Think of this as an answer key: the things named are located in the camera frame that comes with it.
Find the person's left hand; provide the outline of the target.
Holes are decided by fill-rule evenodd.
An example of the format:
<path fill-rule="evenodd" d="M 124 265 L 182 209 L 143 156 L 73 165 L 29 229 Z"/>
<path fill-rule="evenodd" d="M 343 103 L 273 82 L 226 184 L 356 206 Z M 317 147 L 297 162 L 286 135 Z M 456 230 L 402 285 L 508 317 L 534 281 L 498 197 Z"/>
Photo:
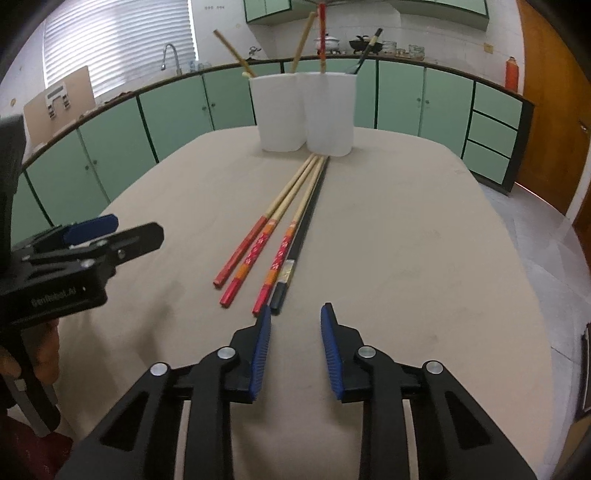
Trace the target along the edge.
<path fill-rule="evenodd" d="M 59 319 L 23 332 L 24 345 L 36 378 L 45 386 L 52 386 L 59 377 Z"/>

